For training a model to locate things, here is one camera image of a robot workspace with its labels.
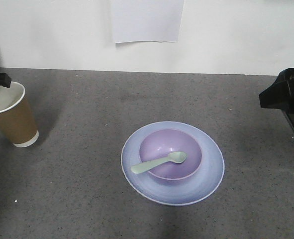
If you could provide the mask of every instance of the bowl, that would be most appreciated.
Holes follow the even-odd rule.
[[[202,151],[197,140],[177,129],[162,129],[145,137],[139,148],[141,162],[167,157],[171,152],[183,151],[186,160],[181,163],[167,162],[148,172],[164,180],[181,180],[193,175],[200,167]]]

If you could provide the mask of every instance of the light blue plate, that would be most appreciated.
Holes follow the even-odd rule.
[[[172,182],[159,180],[150,173],[131,172],[130,167],[141,162],[139,147],[143,139],[161,129],[177,129],[198,141],[202,149],[202,161],[194,175]],[[190,205],[207,198],[220,185],[224,175],[224,160],[216,143],[198,128],[173,121],[148,124],[134,132],[122,149],[121,166],[129,184],[138,193],[151,201],[170,206]]]

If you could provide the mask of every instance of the white paper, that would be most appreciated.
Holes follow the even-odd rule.
[[[184,0],[111,0],[115,43],[177,42]]]

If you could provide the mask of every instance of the cup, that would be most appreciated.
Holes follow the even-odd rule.
[[[0,86],[0,131],[16,147],[28,147],[39,136],[25,87],[11,83],[10,88]]]

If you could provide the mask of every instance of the light green spoon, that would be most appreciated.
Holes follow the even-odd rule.
[[[146,172],[154,167],[159,166],[160,164],[166,162],[174,162],[174,163],[183,163],[187,158],[187,154],[181,151],[169,153],[165,158],[158,158],[150,161],[146,161],[143,163],[138,163],[131,166],[131,171],[135,174]]]

